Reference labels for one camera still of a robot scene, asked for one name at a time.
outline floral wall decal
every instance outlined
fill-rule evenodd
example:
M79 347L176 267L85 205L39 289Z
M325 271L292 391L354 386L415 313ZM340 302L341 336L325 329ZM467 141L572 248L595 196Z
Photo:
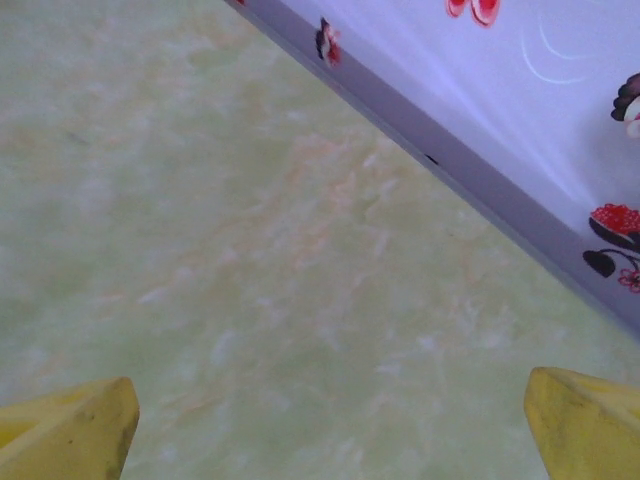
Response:
M339 37L340 32L334 30L324 17L321 18L320 29L316 30L316 50L318 51L318 56L329 67L335 67L340 63Z
M618 89L613 107L611 117L626 124L627 135L631 138L640 138L640 73L629 77Z
M618 269L616 260L627 268L621 268L618 283L632 293L640 293L640 212L626 205L606 204L591 213L591 229L601 239L618 248L587 250L582 258L605 278Z
M476 23L483 27L493 25L500 9L500 0L445 0L447 13L457 18L462 15L468 3L471 3L471 15Z

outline marble pattern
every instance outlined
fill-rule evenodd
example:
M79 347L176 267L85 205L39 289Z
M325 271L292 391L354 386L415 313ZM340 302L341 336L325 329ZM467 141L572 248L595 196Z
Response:
M0 1L0 401L131 376L124 479L543 479L637 345L221 2Z

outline yellow object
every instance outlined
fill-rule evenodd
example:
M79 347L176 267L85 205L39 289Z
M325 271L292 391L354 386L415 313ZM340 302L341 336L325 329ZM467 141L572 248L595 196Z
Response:
M139 412L128 378L0 408L0 480L117 480Z
M640 389L539 367L524 406L552 480L640 479Z

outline green marble floor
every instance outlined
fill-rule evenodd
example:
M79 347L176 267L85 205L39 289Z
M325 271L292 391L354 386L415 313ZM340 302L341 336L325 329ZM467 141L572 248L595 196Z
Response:
M0 402L112 375L123 478L545 478L532 367L640 350L219 0L0 0Z

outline yellow plastic part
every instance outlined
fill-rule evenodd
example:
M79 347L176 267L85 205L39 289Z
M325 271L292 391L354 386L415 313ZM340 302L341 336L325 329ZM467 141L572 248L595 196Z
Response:
M552 480L640 479L640 389L539 367L524 406Z
M128 378L0 408L0 480L117 480L139 412Z

